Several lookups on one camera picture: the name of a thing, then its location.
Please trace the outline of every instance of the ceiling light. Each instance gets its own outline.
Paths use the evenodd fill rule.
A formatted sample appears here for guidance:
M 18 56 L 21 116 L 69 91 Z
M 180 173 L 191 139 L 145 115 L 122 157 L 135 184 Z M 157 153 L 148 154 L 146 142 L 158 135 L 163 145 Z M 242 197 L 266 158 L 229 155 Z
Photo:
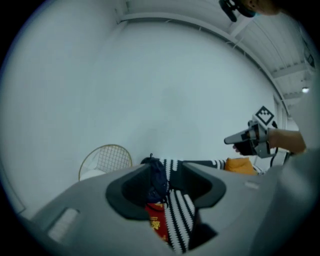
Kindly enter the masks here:
M 303 87 L 303 88 L 302 88 L 302 92 L 303 92 L 304 94 L 306 94 L 307 92 L 309 92 L 309 88 L 308 88 L 308 87 Z

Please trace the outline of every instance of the orange fabric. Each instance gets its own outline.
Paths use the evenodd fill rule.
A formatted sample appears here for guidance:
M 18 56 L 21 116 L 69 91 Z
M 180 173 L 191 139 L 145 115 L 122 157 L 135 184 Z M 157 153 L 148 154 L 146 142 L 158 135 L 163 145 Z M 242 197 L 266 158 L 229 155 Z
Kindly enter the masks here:
M 238 174 L 257 175 L 248 157 L 236 159 L 228 158 L 224 169 Z

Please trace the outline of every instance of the white ceiling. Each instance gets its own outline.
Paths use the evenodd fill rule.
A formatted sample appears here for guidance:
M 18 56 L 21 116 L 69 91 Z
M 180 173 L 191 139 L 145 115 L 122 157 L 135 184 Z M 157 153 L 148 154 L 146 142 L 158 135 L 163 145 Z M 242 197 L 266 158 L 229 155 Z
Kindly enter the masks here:
M 269 74 L 289 114 L 291 106 L 299 102 L 302 88 L 309 84 L 299 25 L 284 14 L 246 18 L 237 13 L 238 22 L 233 23 L 220 8 L 219 0 L 115 1 L 120 20 L 189 17 L 192 23 L 206 24 L 216 34 L 237 43 Z

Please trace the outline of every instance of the black cable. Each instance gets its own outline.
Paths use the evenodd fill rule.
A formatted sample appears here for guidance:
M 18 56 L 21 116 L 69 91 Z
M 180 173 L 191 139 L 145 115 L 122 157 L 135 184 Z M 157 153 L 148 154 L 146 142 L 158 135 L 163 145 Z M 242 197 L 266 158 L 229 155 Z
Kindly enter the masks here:
M 272 126 L 276 129 L 278 128 L 277 123 L 275 121 L 272 122 Z M 278 147 L 275 149 L 274 156 L 271 158 L 271 161 L 270 161 L 270 167 L 272 167 L 272 165 L 274 164 L 274 159 L 278 153 L 278 149 L 279 149 Z

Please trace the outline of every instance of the dark blue fabric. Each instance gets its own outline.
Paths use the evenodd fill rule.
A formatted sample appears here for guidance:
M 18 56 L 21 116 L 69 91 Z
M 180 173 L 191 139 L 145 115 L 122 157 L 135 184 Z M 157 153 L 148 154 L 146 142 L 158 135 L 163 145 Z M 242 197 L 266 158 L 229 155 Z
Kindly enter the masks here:
M 152 157 L 145 158 L 143 164 L 150 164 L 151 167 L 151 188 L 148 191 L 147 203 L 158 203 L 165 200 L 169 193 L 166 168 L 159 159 Z

